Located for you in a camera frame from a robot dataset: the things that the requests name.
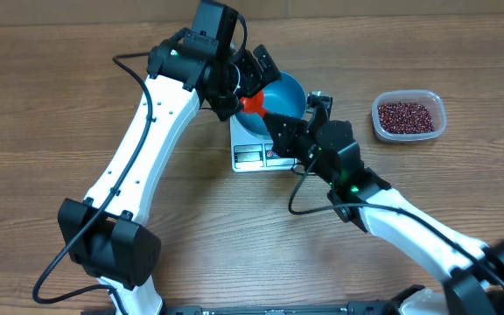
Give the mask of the red plastic measuring scoop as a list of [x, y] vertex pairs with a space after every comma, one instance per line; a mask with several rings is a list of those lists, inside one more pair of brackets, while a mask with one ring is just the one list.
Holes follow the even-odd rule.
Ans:
[[241, 111], [246, 114], [258, 114], [261, 118], [264, 118], [267, 113], [267, 110], [263, 106], [264, 92], [262, 90], [251, 98], [242, 97], [240, 103], [243, 105]]

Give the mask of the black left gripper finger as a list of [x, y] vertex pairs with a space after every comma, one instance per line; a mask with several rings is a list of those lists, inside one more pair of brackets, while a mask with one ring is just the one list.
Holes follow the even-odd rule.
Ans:
[[259, 45], [253, 51], [253, 54], [261, 68], [262, 77], [260, 82], [263, 86], [267, 86], [274, 81], [281, 80], [282, 75], [264, 45]]
[[243, 105], [235, 94], [211, 96], [210, 106], [221, 122], [243, 110]]

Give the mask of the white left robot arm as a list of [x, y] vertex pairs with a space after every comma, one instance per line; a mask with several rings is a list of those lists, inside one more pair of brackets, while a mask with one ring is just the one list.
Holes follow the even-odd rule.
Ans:
[[66, 252], [113, 301], [115, 314], [158, 314], [151, 273], [161, 242], [147, 229], [151, 201], [173, 148], [200, 107], [221, 121], [241, 112], [281, 75], [263, 46], [233, 48], [244, 17], [215, 1], [199, 4], [192, 26], [148, 53], [143, 95], [105, 172], [80, 201], [65, 199], [58, 223]]

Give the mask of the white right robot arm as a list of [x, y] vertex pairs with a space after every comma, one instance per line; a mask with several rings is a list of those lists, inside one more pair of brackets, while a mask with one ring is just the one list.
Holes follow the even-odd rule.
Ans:
[[409, 203], [366, 167], [349, 122], [268, 113], [263, 121], [282, 158], [295, 158], [329, 186], [328, 209], [383, 239], [430, 273], [441, 293], [421, 286], [372, 303], [375, 314], [504, 314], [504, 240], [493, 246], [461, 234]]

